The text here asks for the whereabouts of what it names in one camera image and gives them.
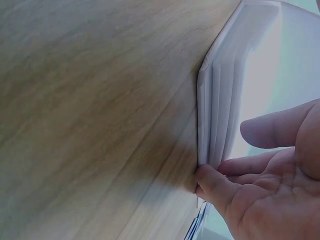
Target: palm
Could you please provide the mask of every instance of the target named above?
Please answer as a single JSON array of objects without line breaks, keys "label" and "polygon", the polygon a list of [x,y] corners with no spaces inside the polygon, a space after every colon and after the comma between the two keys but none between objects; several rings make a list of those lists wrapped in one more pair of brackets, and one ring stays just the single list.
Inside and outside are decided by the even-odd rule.
[{"label": "palm", "polygon": [[225,217],[234,236],[243,240],[259,239],[254,235],[255,229],[272,223],[269,224],[272,231],[263,233],[265,239],[282,239],[279,236],[286,219],[287,230],[291,232],[286,239],[305,239],[306,233],[300,232],[300,228],[291,228],[297,218],[308,224],[318,216],[320,204],[315,203],[320,202],[317,197],[320,183],[296,166],[293,153],[293,149],[277,152],[266,166],[261,166],[265,167],[262,173],[232,179],[240,188],[228,205]]},{"label": "palm", "polygon": [[[314,179],[320,179],[320,106],[307,104],[241,129],[256,147],[295,147],[225,161],[221,174],[208,165],[198,169],[197,195],[215,205],[235,239],[319,238],[320,181]],[[300,119],[290,124],[297,109]]]}]

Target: wooden surface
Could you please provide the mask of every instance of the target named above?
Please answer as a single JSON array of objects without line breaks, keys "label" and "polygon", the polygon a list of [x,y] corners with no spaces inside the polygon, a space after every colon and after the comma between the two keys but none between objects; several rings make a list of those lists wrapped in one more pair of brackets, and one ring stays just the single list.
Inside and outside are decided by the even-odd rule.
[{"label": "wooden surface", "polygon": [[196,77],[239,0],[2,0],[0,239],[183,239]]}]

